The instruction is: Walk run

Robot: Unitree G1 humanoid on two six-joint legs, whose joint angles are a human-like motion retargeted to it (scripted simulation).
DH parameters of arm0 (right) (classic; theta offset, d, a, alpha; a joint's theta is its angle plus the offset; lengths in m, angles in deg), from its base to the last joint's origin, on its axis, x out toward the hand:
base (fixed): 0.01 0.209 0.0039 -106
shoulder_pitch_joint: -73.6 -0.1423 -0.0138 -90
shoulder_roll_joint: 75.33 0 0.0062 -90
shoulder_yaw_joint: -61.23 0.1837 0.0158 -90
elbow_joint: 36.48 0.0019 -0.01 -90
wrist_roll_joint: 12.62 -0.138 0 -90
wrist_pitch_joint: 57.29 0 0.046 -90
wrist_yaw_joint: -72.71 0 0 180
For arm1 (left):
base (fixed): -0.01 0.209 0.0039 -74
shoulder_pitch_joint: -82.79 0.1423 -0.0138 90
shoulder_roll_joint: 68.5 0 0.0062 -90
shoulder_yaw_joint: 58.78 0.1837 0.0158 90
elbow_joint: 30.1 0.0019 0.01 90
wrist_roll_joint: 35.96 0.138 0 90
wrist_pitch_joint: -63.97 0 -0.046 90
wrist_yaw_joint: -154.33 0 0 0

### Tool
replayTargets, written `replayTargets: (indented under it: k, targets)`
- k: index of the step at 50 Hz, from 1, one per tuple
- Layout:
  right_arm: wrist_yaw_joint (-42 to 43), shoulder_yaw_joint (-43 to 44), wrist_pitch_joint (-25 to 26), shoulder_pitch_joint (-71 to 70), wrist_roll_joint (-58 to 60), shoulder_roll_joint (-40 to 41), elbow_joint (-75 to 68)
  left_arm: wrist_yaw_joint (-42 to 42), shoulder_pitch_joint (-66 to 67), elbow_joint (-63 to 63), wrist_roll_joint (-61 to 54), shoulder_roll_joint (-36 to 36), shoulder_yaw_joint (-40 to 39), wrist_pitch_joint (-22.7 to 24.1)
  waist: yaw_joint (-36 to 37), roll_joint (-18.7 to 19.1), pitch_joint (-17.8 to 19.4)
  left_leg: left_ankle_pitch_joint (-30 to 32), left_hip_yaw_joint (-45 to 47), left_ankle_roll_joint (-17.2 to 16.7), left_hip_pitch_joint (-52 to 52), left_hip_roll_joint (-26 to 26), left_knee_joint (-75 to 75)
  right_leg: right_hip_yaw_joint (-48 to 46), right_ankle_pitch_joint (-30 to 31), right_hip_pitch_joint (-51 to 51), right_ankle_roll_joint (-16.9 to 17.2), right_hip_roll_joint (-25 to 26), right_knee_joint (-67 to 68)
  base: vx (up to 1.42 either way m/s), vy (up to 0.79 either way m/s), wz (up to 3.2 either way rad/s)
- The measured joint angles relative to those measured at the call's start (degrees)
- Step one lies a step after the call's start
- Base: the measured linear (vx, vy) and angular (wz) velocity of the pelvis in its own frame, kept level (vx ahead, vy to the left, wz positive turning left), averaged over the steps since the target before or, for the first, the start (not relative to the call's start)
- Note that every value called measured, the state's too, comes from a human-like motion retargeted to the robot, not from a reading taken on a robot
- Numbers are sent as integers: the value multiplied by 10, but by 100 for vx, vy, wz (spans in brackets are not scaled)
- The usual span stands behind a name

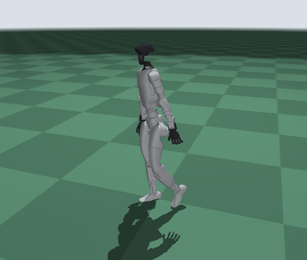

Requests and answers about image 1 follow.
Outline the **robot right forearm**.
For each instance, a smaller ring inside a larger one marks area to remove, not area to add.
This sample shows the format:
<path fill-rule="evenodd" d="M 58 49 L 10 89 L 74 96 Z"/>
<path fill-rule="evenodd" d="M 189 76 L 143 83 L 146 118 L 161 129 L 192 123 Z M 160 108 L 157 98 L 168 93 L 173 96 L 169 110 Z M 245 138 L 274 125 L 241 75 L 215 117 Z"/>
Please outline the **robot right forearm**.
<path fill-rule="evenodd" d="M 145 119 L 146 119 L 146 116 L 147 116 L 146 108 L 143 107 L 141 101 L 139 101 L 139 104 L 140 104 L 140 115 L 142 116 L 142 120 L 145 120 Z"/>

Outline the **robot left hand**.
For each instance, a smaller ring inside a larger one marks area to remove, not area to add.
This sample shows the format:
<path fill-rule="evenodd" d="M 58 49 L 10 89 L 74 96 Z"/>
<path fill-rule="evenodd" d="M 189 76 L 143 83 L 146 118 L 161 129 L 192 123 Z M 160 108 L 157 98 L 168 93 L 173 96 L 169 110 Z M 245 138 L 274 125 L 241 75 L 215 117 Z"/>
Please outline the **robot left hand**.
<path fill-rule="evenodd" d="M 174 123 L 174 127 L 175 129 L 169 129 L 170 133 L 169 133 L 169 136 L 168 136 L 168 141 L 170 141 L 170 138 L 172 139 L 172 144 L 180 144 L 181 142 L 183 142 L 181 139 L 180 139 L 180 135 L 179 133 L 176 131 L 177 130 L 177 126 L 176 126 L 176 123 Z M 178 139 L 179 138 L 179 139 Z M 176 142 L 177 140 L 177 142 Z M 179 142 L 180 141 L 180 142 Z"/>

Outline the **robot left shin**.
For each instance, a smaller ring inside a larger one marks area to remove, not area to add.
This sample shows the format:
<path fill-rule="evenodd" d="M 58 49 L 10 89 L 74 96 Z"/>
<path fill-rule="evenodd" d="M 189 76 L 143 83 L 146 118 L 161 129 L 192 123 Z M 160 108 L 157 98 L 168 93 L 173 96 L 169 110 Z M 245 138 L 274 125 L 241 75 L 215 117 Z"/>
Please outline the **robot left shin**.
<path fill-rule="evenodd" d="M 158 176 L 157 176 L 158 175 Z M 180 189 L 174 182 L 174 178 L 171 176 L 171 174 L 165 169 L 164 166 L 160 165 L 157 170 L 157 175 L 153 175 L 159 180 L 161 183 L 163 183 L 165 186 L 169 187 L 171 190 L 173 190 L 175 193 L 179 194 Z M 175 189 L 175 190 L 174 190 Z M 177 192 L 178 191 L 178 192 Z"/>

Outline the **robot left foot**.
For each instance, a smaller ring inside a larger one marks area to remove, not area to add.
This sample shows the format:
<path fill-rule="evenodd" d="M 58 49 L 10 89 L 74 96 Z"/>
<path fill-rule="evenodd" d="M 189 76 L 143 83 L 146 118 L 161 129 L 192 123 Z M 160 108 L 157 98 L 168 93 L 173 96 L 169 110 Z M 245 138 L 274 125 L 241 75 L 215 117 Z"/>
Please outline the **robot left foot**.
<path fill-rule="evenodd" d="M 185 185 L 179 185 L 178 188 L 180 189 L 180 192 L 179 192 L 179 194 L 174 193 L 174 197 L 173 197 L 173 200 L 171 202 L 172 207 L 177 207 L 179 205 L 180 201 L 182 200 L 182 196 L 187 189 L 187 187 Z"/>

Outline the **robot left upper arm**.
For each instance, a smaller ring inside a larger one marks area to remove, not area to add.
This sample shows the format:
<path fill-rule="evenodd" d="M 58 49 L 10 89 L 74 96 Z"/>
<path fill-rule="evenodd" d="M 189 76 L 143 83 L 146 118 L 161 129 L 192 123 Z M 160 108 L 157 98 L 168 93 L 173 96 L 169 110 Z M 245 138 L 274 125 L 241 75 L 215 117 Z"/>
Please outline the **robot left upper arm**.
<path fill-rule="evenodd" d="M 162 107 L 160 104 L 160 100 L 162 98 L 165 98 L 167 100 L 167 98 L 166 98 L 165 91 L 161 83 L 161 76 L 156 71 L 150 71 L 149 73 L 147 73 L 147 75 L 148 75 L 148 80 L 152 84 L 156 95 L 159 97 L 156 100 L 156 105 L 158 107 Z"/>

